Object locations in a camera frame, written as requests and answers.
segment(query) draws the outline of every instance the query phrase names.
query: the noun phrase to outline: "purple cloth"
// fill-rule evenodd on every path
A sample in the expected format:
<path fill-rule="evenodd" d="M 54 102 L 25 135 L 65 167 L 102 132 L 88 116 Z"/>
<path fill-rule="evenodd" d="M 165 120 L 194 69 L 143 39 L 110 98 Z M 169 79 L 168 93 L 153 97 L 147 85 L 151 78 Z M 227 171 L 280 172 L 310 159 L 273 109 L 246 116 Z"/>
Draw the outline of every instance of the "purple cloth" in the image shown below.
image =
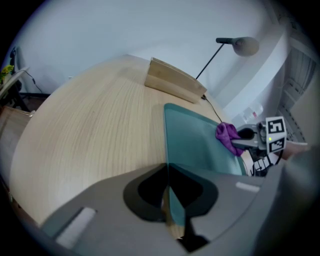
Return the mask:
<path fill-rule="evenodd" d="M 233 124 L 222 122 L 216 127 L 215 137 L 235 156 L 240 157 L 244 150 L 232 145 L 232 139 L 240 139 Z"/>

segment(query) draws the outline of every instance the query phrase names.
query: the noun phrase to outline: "teal mat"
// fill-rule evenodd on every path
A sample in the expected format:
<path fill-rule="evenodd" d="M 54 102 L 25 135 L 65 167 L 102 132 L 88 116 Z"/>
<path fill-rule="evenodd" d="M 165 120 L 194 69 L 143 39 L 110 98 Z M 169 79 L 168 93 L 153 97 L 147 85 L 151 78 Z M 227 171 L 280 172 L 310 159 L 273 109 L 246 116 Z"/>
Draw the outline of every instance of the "teal mat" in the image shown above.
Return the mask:
<path fill-rule="evenodd" d="M 218 123 L 181 106 L 164 105 L 167 164 L 183 164 L 233 175 L 246 175 L 241 157 L 234 156 L 216 139 Z M 174 222 L 184 226 L 184 208 L 169 189 L 170 211 Z"/>

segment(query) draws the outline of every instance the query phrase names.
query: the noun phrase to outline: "black and white marker cube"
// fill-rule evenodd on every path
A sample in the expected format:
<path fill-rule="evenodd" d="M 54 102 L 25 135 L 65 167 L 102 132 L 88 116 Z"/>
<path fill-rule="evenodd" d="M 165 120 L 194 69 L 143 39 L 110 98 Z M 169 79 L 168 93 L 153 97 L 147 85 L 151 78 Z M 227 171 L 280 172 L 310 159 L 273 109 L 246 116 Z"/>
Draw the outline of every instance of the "black and white marker cube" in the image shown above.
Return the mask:
<path fill-rule="evenodd" d="M 283 116 L 267 117 L 266 124 L 266 151 L 274 153 L 286 147 L 287 131 Z"/>

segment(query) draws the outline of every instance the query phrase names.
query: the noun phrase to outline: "transparent plastic bottle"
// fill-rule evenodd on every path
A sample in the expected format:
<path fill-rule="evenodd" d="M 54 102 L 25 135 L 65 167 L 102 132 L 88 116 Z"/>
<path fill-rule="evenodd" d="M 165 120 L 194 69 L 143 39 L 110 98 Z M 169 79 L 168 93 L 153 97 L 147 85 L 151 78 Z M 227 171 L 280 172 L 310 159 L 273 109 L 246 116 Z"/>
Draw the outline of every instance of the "transparent plastic bottle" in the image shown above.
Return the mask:
<path fill-rule="evenodd" d="M 246 124 L 256 124 L 255 119 L 262 114 L 264 107 L 260 103 L 254 103 L 241 113 L 241 117 Z"/>

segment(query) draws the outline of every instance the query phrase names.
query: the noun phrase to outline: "lamp head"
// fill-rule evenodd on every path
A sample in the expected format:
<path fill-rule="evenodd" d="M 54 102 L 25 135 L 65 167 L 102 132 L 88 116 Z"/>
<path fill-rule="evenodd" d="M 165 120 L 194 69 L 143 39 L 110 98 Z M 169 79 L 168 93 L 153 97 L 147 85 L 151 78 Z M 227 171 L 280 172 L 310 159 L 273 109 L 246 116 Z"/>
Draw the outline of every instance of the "lamp head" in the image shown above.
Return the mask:
<path fill-rule="evenodd" d="M 249 36 L 238 38 L 217 38 L 215 41 L 219 44 L 232 45 L 234 52 L 243 57 L 255 55 L 259 50 L 259 42 Z"/>

